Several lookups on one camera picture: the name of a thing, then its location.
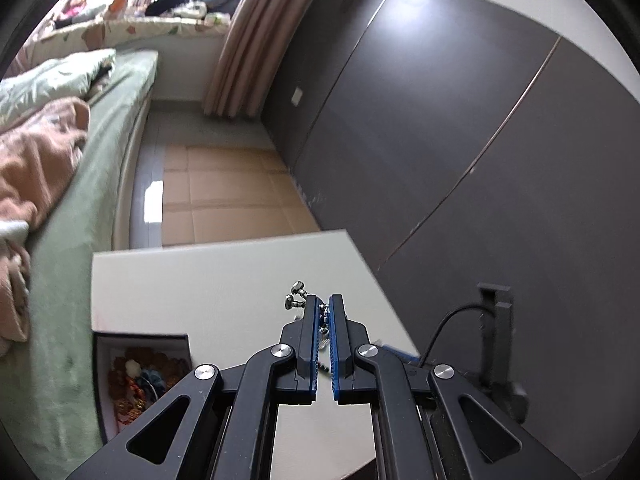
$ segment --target green bed sheet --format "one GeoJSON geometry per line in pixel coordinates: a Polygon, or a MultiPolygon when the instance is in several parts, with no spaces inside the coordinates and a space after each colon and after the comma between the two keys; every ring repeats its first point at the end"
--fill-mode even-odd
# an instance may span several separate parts
{"type": "Polygon", "coordinates": [[[89,101],[84,155],[31,253],[28,343],[0,358],[0,420],[41,480],[61,480],[101,445],[92,381],[92,254],[111,249],[129,134],[158,53],[120,54],[111,83],[89,101]]]}

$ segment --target white table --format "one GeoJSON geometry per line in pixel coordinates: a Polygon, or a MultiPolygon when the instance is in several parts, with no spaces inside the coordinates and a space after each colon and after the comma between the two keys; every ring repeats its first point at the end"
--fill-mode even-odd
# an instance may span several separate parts
{"type": "MultiPolygon", "coordinates": [[[[417,353],[343,231],[94,254],[92,328],[186,333],[195,365],[229,368],[279,341],[296,313],[283,300],[297,280],[325,301],[342,294],[370,340],[417,353]]],[[[338,406],[329,378],[319,377],[313,405],[280,407],[272,478],[338,480],[374,456],[368,405],[338,406]]]]}

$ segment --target gray tile floor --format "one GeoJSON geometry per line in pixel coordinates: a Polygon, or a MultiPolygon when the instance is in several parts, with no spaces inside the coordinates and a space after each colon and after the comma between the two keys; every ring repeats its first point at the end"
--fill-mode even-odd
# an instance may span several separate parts
{"type": "Polygon", "coordinates": [[[162,182],[164,148],[168,144],[274,149],[264,126],[258,122],[217,120],[197,111],[149,112],[131,200],[131,249],[162,246],[162,193],[161,186],[155,183],[162,182]]]}

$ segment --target floor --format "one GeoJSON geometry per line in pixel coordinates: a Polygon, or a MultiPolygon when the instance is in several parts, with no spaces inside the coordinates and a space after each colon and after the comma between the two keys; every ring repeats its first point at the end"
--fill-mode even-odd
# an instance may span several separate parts
{"type": "Polygon", "coordinates": [[[260,123],[214,120],[199,110],[149,113],[134,180],[131,249],[315,230],[260,123]]]}

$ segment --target triangular cutout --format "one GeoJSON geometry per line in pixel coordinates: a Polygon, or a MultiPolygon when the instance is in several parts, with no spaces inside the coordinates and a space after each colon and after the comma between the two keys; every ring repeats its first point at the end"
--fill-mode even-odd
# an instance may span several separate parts
{"type": "Polygon", "coordinates": [[[164,412],[127,442],[127,450],[153,464],[164,462],[189,403],[187,396],[175,399],[164,412]]]}
{"type": "Polygon", "coordinates": [[[487,464],[519,452],[520,442],[471,397],[458,399],[476,446],[487,464]]]}

